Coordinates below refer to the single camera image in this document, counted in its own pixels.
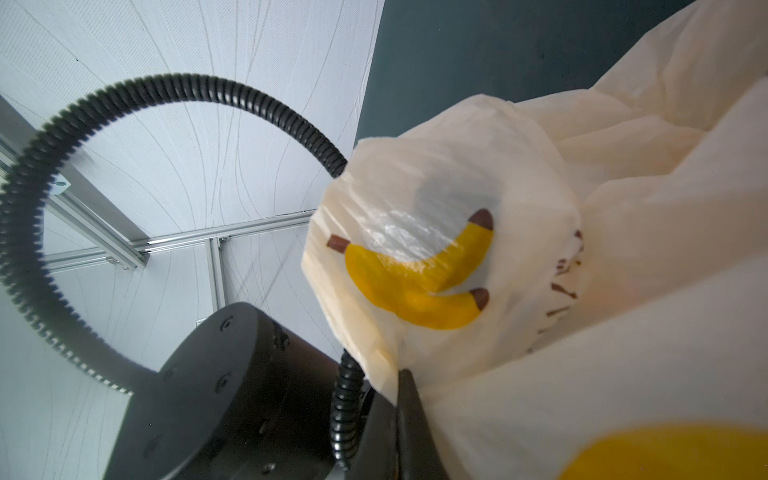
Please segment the screw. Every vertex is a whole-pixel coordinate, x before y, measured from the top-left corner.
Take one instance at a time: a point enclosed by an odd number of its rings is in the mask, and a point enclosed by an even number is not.
[[[176,370],[177,368],[175,365],[170,367],[168,370],[166,370],[165,373],[163,374],[163,380],[164,381],[170,380],[170,378],[174,376],[174,373],[176,373]]]
[[[144,458],[149,458],[154,453],[154,451],[157,450],[157,444],[160,442],[160,438],[162,436],[163,434],[161,433],[160,435],[147,442],[147,446],[144,447]]]
[[[221,323],[221,326],[219,327],[219,331],[223,332],[224,330],[226,330],[226,329],[230,328],[230,325],[232,325],[232,317],[230,317],[230,318],[228,318],[228,319],[224,320],[224,321]]]
[[[230,381],[230,377],[231,377],[231,374],[227,372],[223,374],[221,378],[218,379],[218,381],[216,382],[216,389],[215,389],[216,393],[221,393],[221,391],[224,390],[224,387],[227,386],[227,382]]]
[[[259,435],[264,435],[264,432],[266,432],[266,426],[269,424],[269,419],[261,419],[261,423],[259,424]]]
[[[285,335],[285,332],[283,332],[283,327],[280,326],[278,322],[272,321],[272,327],[273,327],[273,334],[272,334],[272,341],[276,349],[279,349],[282,347],[283,343],[283,335]]]

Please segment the brown banana tip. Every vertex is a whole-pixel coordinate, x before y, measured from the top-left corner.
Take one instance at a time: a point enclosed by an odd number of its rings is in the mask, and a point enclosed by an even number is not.
[[[469,292],[475,298],[475,305],[478,306],[478,310],[480,311],[488,305],[488,301],[491,299],[491,294],[484,288],[473,288],[472,290],[469,290]]]
[[[474,212],[469,218],[469,223],[474,223],[478,227],[483,227],[486,230],[493,230],[493,216],[487,208],[481,208]]]
[[[346,252],[346,248],[349,246],[349,240],[338,235],[331,235],[326,245],[339,253]]]

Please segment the metal beam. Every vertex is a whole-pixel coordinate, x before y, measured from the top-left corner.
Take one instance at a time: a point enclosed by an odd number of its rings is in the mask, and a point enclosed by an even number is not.
[[[22,117],[11,104],[0,96],[0,150],[5,149],[10,158],[16,158],[22,152],[37,131]],[[121,236],[128,240],[146,238],[135,223],[120,211],[102,192],[100,192],[72,164],[74,162],[92,163],[88,153],[78,148],[72,154],[72,160],[66,162],[61,174],[66,177],[69,187],[67,192],[75,195],[104,222],[110,224]]]
[[[208,256],[210,296],[213,300],[214,311],[227,305],[227,294],[224,292],[224,275],[221,269],[222,242],[224,242],[224,238],[209,238],[205,241],[205,251]]]
[[[15,163],[16,153],[0,144],[0,170],[5,177]],[[65,190],[48,197],[45,206],[73,230],[89,239],[126,270],[144,266],[145,260],[109,223],[103,221],[88,205]]]
[[[139,253],[147,256],[151,253],[159,253],[179,248],[192,247],[206,243],[211,239],[227,239],[257,235],[259,233],[285,230],[286,228],[299,227],[310,222],[314,210],[296,212],[294,214],[278,215],[276,217],[252,220],[250,222],[234,223],[222,227],[193,230],[190,232],[166,235],[163,237],[147,238],[130,242],[130,245]],[[45,262],[51,272],[73,270],[86,266],[98,265],[109,262],[111,256],[98,248],[77,250],[75,252],[47,255]]]

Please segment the ceiling panel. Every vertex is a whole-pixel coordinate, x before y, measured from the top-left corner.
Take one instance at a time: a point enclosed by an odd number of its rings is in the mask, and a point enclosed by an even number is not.
[[[214,311],[203,244],[154,253],[142,269],[103,263],[53,277],[96,333],[154,370]]]
[[[343,348],[301,270],[306,225],[228,240],[222,247],[227,302],[248,302],[334,360]]]
[[[264,90],[351,154],[383,0],[19,0],[0,5],[0,94],[33,126],[165,72]],[[275,127],[212,104],[142,111],[76,168],[149,237],[315,207],[329,178]]]

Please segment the dark gray wall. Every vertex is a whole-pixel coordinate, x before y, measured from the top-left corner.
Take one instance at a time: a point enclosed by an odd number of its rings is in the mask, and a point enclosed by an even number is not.
[[[469,97],[589,88],[690,0],[386,0],[357,138],[395,136]]]

